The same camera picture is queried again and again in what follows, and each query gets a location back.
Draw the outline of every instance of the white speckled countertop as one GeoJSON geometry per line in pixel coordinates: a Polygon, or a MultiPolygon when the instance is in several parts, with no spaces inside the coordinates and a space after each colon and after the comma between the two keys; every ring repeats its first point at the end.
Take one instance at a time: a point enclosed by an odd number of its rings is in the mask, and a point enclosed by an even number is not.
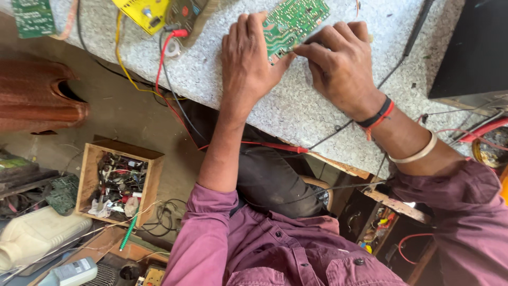
{"type": "MultiPolygon", "coordinates": [[[[168,60],[172,86],[179,95],[218,109],[221,90],[220,43],[231,23],[241,13],[270,11],[279,0],[223,0],[209,18],[195,45],[177,61],[168,60]]],[[[355,0],[326,0],[330,17],[318,27],[337,21],[364,20],[374,35],[372,64],[378,84],[399,61],[423,0],[361,0],[356,19],[355,0]]],[[[447,49],[465,0],[436,0],[416,40],[410,56],[384,84],[382,91],[411,118],[422,113],[453,110],[432,102],[427,93],[447,49]]],[[[71,0],[50,0],[58,31],[65,26],[71,0]]],[[[0,10],[12,15],[10,0],[0,0],[0,10]]],[[[85,0],[81,4],[82,33],[88,49],[116,63],[114,55],[117,8],[110,0],[85,0]]],[[[127,68],[155,81],[158,68],[158,33],[146,34],[130,19],[124,21],[120,52],[127,68]]],[[[81,46],[76,25],[67,42],[81,46]]],[[[162,76],[161,83],[167,86],[162,76]]],[[[457,128],[469,116],[467,111],[431,116],[427,128],[457,128]]],[[[469,120],[478,121],[473,115],[469,120]]],[[[293,144],[310,147],[334,132],[348,118],[312,87],[307,60],[296,58],[282,81],[259,103],[248,123],[293,144]]],[[[329,159],[376,173],[383,157],[373,142],[365,139],[358,126],[349,126],[313,151],[329,159]]],[[[387,177],[387,164],[380,177],[387,177]]]]}

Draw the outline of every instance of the yellow wire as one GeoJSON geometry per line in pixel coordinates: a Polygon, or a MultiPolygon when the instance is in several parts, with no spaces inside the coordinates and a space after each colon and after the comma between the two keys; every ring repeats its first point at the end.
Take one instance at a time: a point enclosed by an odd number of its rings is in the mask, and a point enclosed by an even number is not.
{"type": "Polygon", "coordinates": [[[129,81],[134,85],[134,87],[137,90],[139,90],[141,92],[151,92],[151,93],[154,93],[154,94],[162,97],[162,95],[158,94],[155,91],[139,89],[139,87],[136,85],[136,83],[132,80],[131,76],[127,72],[127,69],[123,66],[122,59],[120,57],[120,45],[119,45],[120,44],[120,23],[121,23],[121,20],[122,20],[122,11],[118,10],[118,16],[116,18],[116,35],[115,35],[115,53],[116,53],[116,58],[118,59],[118,64],[122,67],[123,72],[125,73],[125,75],[129,79],[129,81]]]}

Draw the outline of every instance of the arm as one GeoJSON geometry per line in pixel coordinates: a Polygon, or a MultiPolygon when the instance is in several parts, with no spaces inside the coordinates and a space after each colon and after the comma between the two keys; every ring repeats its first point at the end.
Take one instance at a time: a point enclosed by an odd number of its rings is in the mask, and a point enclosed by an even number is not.
{"type": "Polygon", "coordinates": [[[267,60],[266,13],[242,14],[222,42],[223,98],[212,141],[191,192],[163,286],[221,285],[228,254],[229,213],[237,204],[238,156],[250,111],[282,78],[296,55],[267,60]]]}
{"type": "MultiPolygon", "coordinates": [[[[348,116],[360,122],[380,110],[385,95],[372,81],[364,22],[327,26],[294,52],[309,59],[314,87],[348,116]]],[[[403,159],[423,149],[431,134],[395,107],[372,136],[392,158],[403,159]]],[[[496,176],[441,140],[427,156],[397,167],[394,192],[436,214],[434,238],[446,284],[505,283],[508,208],[496,176]]]]}

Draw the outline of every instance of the hand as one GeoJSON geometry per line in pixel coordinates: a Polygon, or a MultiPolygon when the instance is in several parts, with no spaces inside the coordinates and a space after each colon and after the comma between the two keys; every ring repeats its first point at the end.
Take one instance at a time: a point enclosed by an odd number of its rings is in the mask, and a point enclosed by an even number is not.
{"type": "Polygon", "coordinates": [[[385,95],[374,86],[365,22],[326,26],[294,49],[309,60],[314,88],[361,122],[376,114],[385,95]]]}
{"type": "Polygon", "coordinates": [[[239,112],[247,118],[250,111],[282,78],[294,53],[280,59],[274,66],[268,63],[263,21],[266,12],[242,14],[231,25],[229,35],[222,41],[224,95],[221,110],[239,112]]]}

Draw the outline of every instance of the white plastic container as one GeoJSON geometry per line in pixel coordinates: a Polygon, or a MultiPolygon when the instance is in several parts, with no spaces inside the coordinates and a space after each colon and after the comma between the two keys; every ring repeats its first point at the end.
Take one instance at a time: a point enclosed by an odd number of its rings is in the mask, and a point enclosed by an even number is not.
{"type": "MultiPolygon", "coordinates": [[[[64,244],[84,235],[90,229],[92,219],[76,213],[69,216],[59,215],[51,206],[47,206],[12,219],[0,235],[0,273],[19,266],[26,266],[45,254],[61,248],[64,244]]],[[[79,240],[63,249],[74,246],[79,240]]],[[[30,275],[51,259],[42,259],[24,270],[21,275],[30,275]]]]}
{"type": "Polygon", "coordinates": [[[52,269],[38,286],[79,286],[97,276],[97,264],[91,257],[52,269]]]}

